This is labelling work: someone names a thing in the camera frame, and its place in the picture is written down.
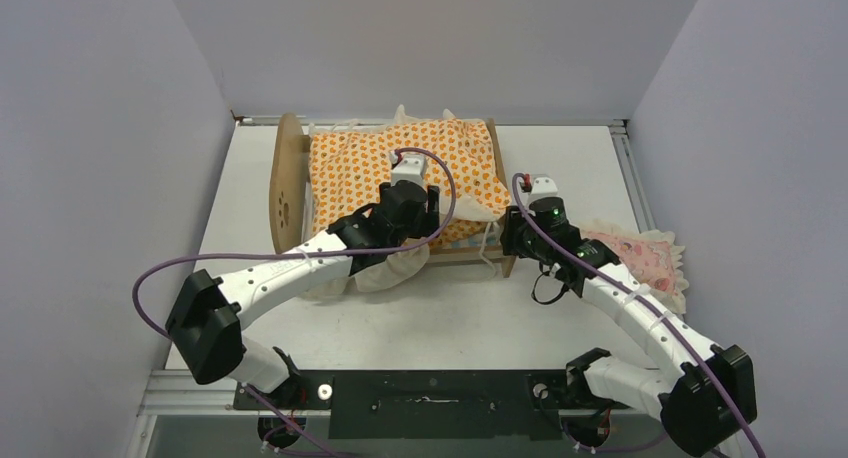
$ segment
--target white wall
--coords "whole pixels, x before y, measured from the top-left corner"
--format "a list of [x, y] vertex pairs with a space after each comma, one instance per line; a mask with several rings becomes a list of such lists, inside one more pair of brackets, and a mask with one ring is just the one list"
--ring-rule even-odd
[[231, 128], [171, 0], [0, 0], [3, 456], [123, 454]]
[[630, 117], [695, 1], [174, 0], [236, 113], [500, 123]]
[[771, 457], [848, 448], [846, 24], [846, 0], [699, 0], [630, 123], [692, 323], [753, 357]]

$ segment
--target wooden toy bed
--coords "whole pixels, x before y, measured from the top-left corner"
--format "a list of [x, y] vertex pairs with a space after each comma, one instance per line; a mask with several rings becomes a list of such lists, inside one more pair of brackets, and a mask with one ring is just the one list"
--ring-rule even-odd
[[[498, 179], [506, 184], [494, 120], [486, 120], [486, 126], [492, 137]], [[309, 189], [309, 144], [310, 138], [303, 133], [303, 126], [297, 115], [283, 115], [277, 127], [268, 207], [271, 237], [277, 253], [283, 253], [301, 244], [308, 238], [306, 233], [311, 229], [311, 223], [307, 223], [311, 217], [311, 210], [307, 209], [311, 200], [308, 200], [306, 195]], [[427, 263], [480, 263], [479, 253], [479, 246], [432, 248]], [[484, 254], [492, 262], [500, 263], [501, 273], [505, 278], [509, 277], [515, 257], [504, 256], [499, 242], [486, 246]]]

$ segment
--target white tabletop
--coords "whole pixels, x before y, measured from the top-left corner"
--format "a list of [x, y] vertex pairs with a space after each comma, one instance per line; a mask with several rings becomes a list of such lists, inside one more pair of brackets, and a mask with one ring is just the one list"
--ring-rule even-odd
[[[498, 126], [507, 176], [554, 178], [572, 222], [600, 218], [636, 230], [606, 127]], [[201, 253], [273, 253], [268, 183], [276, 127], [238, 127], [233, 135]], [[203, 262], [216, 276], [247, 262]], [[556, 369], [594, 348], [640, 366], [650, 360], [599, 310], [572, 293], [554, 305], [530, 299], [535, 263], [519, 260], [508, 279], [482, 265], [428, 267], [378, 293], [293, 298], [245, 334], [290, 353], [302, 369]], [[541, 283], [551, 296], [558, 283]], [[174, 347], [168, 369], [185, 369]]]

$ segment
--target orange patterned cloth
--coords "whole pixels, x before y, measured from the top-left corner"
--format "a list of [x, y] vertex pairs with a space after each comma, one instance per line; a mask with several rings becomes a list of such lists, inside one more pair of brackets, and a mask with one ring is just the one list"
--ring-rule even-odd
[[[439, 155], [456, 181], [458, 197], [470, 197], [490, 211], [489, 221], [495, 221], [506, 210], [509, 191], [497, 178], [492, 137], [482, 121], [433, 120], [392, 125], [381, 132], [318, 133], [313, 136], [309, 151], [315, 203], [312, 234], [359, 207], [378, 201], [380, 183], [391, 179], [388, 152], [405, 146]], [[443, 206], [449, 203], [450, 186], [437, 163], [428, 163], [426, 181], [439, 187]], [[454, 219], [431, 246], [468, 238], [484, 226], [480, 221]]]

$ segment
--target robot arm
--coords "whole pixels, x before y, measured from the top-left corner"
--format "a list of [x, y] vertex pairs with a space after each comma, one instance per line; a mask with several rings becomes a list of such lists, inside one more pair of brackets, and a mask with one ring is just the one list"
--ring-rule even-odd
[[383, 262], [386, 254], [379, 249], [436, 231], [439, 191], [425, 191], [426, 158], [407, 153], [393, 165], [391, 183], [380, 185], [379, 203], [340, 218], [284, 253], [288, 259], [216, 278], [206, 270], [186, 278], [165, 327], [197, 383], [230, 377], [273, 392], [297, 368], [281, 350], [242, 336], [244, 329], [292, 297]]
[[[714, 372], [745, 420], [750, 423], [756, 419], [753, 366], [741, 348], [734, 345], [722, 349], [693, 330], [652, 296], [649, 287], [640, 285], [606, 245], [582, 239], [580, 231], [568, 223], [550, 177], [526, 176], [522, 189], [529, 195], [528, 208], [534, 222], [546, 234], [633, 292], [624, 293], [566, 259], [528, 226], [514, 206], [507, 210], [501, 236], [504, 254], [532, 258], [550, 267], [553, 276], [615, 321], [658, 367], [641, 369], [596, 348], [568, 364], [568, 393], [608, 398], [647, 413], [660, 420], [674, 442], [693, 456], [701, 456], [730, 438], [739, 431], [739, 424], [697, 365], [698, 360], [664, 326], [667, 320]], [[660, 310], [661, 317], [648, 306]]]

